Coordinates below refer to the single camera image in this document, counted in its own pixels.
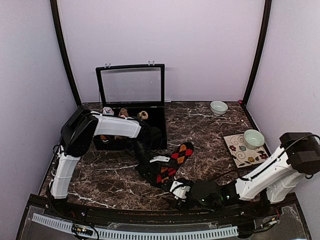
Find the black argyle orange red sock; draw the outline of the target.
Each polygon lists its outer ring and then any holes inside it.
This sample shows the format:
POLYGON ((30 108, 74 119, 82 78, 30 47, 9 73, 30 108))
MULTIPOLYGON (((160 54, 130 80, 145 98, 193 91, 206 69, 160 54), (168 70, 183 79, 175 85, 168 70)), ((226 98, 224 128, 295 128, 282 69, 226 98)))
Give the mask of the black argyle orange red sock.
POLYGON ((157 177, 159 186, 156 187, 162 188, 163 185, 172 183, 179 168, 193 155, 193 152, 194 145, 191 142, 184 142, 172 154, 165 155, 170 157, 169 162, 153 162, 159 169, 157 177))

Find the striped beige maroon sock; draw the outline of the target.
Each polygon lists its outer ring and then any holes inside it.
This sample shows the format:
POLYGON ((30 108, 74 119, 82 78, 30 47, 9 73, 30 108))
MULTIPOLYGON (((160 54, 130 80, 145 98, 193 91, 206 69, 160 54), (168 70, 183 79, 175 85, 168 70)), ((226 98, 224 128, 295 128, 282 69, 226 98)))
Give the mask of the striped beige maroon sock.
POLYGON ((137 118, 140 120, 147 120, 149 118, 149 115, 146 111, 141 111, 137 114, 137 118))

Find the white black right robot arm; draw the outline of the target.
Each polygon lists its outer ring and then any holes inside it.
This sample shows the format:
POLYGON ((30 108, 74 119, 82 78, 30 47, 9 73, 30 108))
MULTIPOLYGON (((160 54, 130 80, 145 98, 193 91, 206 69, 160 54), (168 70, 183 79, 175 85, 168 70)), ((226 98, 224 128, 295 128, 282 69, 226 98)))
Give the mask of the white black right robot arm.
POLYGON ((174 180, 169 192, 176 207, 218 211, 253 200, 260 192, 266 198, 255 205, 255 213, 266 217, 305 177, 320 171, 320 137, 310 132, 286 132, 280 146, 257 168, 236 180, 219 185, 215 180, 174 180))

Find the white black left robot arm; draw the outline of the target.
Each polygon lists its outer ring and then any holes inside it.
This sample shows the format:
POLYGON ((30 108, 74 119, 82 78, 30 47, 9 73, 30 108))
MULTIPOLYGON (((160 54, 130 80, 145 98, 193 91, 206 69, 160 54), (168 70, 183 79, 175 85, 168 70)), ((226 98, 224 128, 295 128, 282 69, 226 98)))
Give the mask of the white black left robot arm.
POLYGON ((103 114, 80 106, 63 125, 59 143, 52 148, 57 164, 47 195, 55 199, 50 208, 60 218, 71 213, 62 199, 67 198, 76 165, 91 144, 100 151, 133 150, 138 163, 146 166, 152 159, 151 152, 161 147, 162 133, 138 117, 103 114))

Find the square floral plate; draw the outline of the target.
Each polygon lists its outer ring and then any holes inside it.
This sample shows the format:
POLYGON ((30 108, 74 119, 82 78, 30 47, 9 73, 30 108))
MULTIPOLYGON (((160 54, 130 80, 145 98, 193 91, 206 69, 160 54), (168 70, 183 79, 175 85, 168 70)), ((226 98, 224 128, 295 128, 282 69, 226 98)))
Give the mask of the square floral plate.
POLYGON ((249 149, 243 133, 223 136, 223 140, 238 169, 262 164, 270 156, 264 146, 249 149))

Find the brown rolled sock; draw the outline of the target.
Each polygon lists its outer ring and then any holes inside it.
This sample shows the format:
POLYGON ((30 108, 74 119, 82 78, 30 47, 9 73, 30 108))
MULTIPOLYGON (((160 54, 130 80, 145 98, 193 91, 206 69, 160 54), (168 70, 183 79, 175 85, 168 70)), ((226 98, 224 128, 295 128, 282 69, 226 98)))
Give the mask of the brown rolled sock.
POLYGON ((121 108, 118 113, 118 116, 123 118, 129 117, 128 110, 126 108, 121 108))

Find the multicolour rolled sock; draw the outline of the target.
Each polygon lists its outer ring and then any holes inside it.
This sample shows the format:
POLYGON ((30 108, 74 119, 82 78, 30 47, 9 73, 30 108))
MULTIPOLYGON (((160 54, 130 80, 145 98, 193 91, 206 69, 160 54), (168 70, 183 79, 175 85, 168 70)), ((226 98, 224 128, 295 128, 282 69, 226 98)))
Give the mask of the multicolour rolled sock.
POLYGON ((103 109, 102 109, 102 113, 104 114, 104 115, 110 115, 110 116, 113 116, 115 113, 114 113, 114 111, 113 111, 113 109, 111 108, 111 107, 104 107, 103 109))

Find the pale green bowl on plate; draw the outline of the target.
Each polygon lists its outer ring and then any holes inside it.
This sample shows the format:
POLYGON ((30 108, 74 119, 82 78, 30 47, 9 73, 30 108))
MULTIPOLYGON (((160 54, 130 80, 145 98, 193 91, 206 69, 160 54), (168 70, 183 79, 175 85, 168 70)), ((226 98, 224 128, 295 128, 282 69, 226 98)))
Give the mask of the pale green bowl on plate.
POLYGON ((265 144, 265 137, 255 129, 248 129, 243 134, 245 145, 250 149, 257 149, 265 144))

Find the small circuit board right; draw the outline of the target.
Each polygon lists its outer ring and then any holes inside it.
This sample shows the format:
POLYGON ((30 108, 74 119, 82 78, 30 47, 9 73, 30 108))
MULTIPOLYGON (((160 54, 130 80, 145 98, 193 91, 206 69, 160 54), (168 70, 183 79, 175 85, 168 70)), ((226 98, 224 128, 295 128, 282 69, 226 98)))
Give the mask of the small circuit board right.
POLYGON ((269 219, 267 222, 264 222, 263 224, 261 224, 261 227, 262 228, 269 228, 269 227, 277 224, 279 221, 280 221, 279 218, 273 217, 273 218, 269 219))

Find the small circuit board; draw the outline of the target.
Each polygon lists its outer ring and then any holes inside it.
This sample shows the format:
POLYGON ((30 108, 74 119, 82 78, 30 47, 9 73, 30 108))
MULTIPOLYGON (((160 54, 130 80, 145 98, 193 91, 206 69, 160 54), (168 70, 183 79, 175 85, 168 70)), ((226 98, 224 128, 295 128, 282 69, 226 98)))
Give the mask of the small circuit board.
POLYGON ((279 218, 273 217, 273 218, 269 219, 267 222, 264 222, 263 224, 261 224, 261 227, 262 228, 269 228, 269 227, 277 224, 279 221, 280 221, 279 218))
POLYGON ((76 237, 86 237, 89 238, 94 234, 94 231, 87 228, 86 226, 75 224, 71 227, 71 232, 76 237))

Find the black box with glass lid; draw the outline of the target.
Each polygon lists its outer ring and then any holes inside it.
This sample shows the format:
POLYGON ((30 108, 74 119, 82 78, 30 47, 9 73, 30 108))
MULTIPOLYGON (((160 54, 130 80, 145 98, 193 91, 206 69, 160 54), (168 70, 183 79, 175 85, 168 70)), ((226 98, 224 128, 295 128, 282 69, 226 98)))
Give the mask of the black box with glass lid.
POLYGON ((151 149, 167 149, 165 65, 102 66, 95 72, 102 106, 112 108, 116 116, 122 108, 127 109, 130 117, 146 111, 148 119, 145 121, 161 132, 161 139, 157 139, 151 149))

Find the pale green bowl at back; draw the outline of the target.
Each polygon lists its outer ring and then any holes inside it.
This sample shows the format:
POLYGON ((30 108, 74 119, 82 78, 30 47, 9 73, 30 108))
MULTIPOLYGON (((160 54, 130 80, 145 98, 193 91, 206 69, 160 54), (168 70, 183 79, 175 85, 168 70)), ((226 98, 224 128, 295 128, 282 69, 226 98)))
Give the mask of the pale green bowl at back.
POLYGON ((211 109, 211 111, 213 112, 214 115, 221 116, 221 115, 224 115, 227 112, 229 107, 225 102, 219 101, 219 100, 215 100, 215 101, 212 101, 210 103, 210 109, 211 109))

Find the small circuit board left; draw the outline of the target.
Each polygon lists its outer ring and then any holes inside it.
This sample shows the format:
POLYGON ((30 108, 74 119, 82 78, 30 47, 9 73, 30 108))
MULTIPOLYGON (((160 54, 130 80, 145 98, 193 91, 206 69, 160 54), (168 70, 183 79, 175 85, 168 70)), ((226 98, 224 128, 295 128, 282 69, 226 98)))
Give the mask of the small circuit board left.
POLYGON ((87 228, 86 226, 75 224, 71 227, 71 232, 76 237, 86 237, 89 238, 94 234, 94 231, 87 228))

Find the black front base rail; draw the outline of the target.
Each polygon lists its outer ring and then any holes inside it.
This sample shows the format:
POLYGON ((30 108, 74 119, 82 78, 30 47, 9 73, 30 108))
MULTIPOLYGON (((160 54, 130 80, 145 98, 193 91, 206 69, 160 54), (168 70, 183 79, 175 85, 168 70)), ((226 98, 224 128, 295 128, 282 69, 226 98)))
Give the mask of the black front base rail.
POLYGON ((31 194, 27 206, 44 210, 44 213, 54 217, 75 220, 77 223, 89 225, 121 224, 199 224, 217 222, 219 225, 245 225, 254 220, 277 216, 282 213, 278 206, 263 206, 260 202, 249 202, 221 211, 207 209, 192 209, 189 211, 142 211, 94 207, 76 204, 66 200, 48 200, 46 197, 31 194))

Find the black left frame post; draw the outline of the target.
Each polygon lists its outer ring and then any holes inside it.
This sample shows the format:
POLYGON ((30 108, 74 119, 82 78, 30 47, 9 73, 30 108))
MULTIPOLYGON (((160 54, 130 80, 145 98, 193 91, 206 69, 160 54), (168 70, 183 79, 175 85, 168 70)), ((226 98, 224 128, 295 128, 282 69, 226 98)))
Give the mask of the black left frame post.
POLYGON ((78 92, 78 88, 76 86, 75 78, 72 72, 69 56, 67 53, 66 43, 65 43, 64 34, 63 34, 63 28, 62 28, 61 19, 60 19, 58 1, 50 0, 49 2, 50 2, 51 14, 52 14, 52 19, 54 24, 55 35, 56 35, 62 63, 64 66, 64 70, 67 76, 68 84, 70 86, 75 104, 77 106, 80 106, 82 102, 78 92))

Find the black frame post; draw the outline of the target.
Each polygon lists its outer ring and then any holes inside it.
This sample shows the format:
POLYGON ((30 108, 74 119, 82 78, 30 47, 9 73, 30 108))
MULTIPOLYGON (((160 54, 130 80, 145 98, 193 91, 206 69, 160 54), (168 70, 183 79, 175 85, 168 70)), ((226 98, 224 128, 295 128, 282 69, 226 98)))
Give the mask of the black frame post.
POLYGON ((52 19, 54 24, 55 35, 56 35, 62 63, 64 66, 64 70, 67 76, 68 84, 70 86, 75 104, 77 106, 80 106, 82 102, 78 92, 78 88, 76 86, 75 78, 72 72, 69 56, 67 53, 66 43, 65 43, 64 34, 63 34, 63 28, 62 28, 61 19, 60 19, 58 1, 50 0, 49 2, 50 2, 51 14, 52 14, 52 19))
POLYGON ((244 96, 242 98, 242 105, 245 108, 247 107, 248 102, 250 100, 250 96, 251 96, 251 93, 252 93, 252 90, 254 87, 254 83, 256 80, 256 76, 258 73, 258 69, 260 66, 260 62, 261 62, 261 58, 262 58, 262 54, 263 54, 263 49, 264 49, 264 45, 265 45, 265 40, 266 40, 266 36, 267 36, 267 31, 268 31, 271 8, 272 8, 272 0, 265 0, 257 47, 256 47, 250 75, 248 78, 248 82, 246 85, 246 89, 244 92, 244 96))

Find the black right frame post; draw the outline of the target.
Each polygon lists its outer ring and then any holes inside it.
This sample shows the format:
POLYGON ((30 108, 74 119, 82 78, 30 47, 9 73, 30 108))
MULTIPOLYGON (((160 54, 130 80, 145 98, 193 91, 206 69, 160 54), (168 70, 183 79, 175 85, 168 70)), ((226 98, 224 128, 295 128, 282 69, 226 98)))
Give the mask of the black right frame post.
POLYGON ((267 31, 268 31, 271 8, 272 8, 272 0, 265 0, 257 47, 256 47, 250 75, 248 78, 248 82, 246 85, 246 89, 244 92, 244 96, 242 98, 242 105, 245 108, 247 107, 248 102, 250 100, 250 96, 251 96, 251 93, 252 93, 252 90, 254 87, 254 83, 256 80, 256 76, 258 73, 258 69, 260 66, 260 62, 261 62, 261 58, 262 58, 262 54, 263 54, 263 49, 264 49, 264 45, 265 45, 265 40, 266 40, 266 36, 267 36, 267 31))

